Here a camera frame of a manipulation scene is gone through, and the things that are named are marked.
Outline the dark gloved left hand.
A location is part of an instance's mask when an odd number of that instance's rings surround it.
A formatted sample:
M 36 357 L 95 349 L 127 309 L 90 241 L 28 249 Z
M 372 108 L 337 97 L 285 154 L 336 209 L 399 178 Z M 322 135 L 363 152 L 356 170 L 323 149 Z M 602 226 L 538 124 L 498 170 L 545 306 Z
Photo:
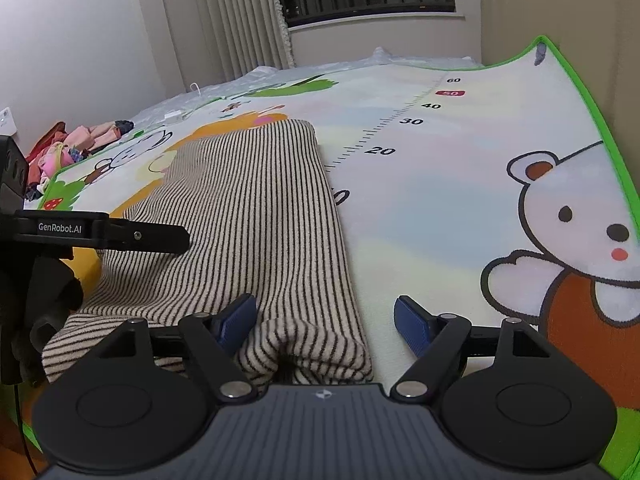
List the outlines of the dark gloved left hand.
M 22 369 L 30 384 L 39 385 L 46 378 L 41 361 L 43 349 L 62 330 L 82 300 L 80 281 L 67 264 L 49 258 L 35 261 L 26 295 L 26 321 L 14 350 L 16 356 L 21 356 Z

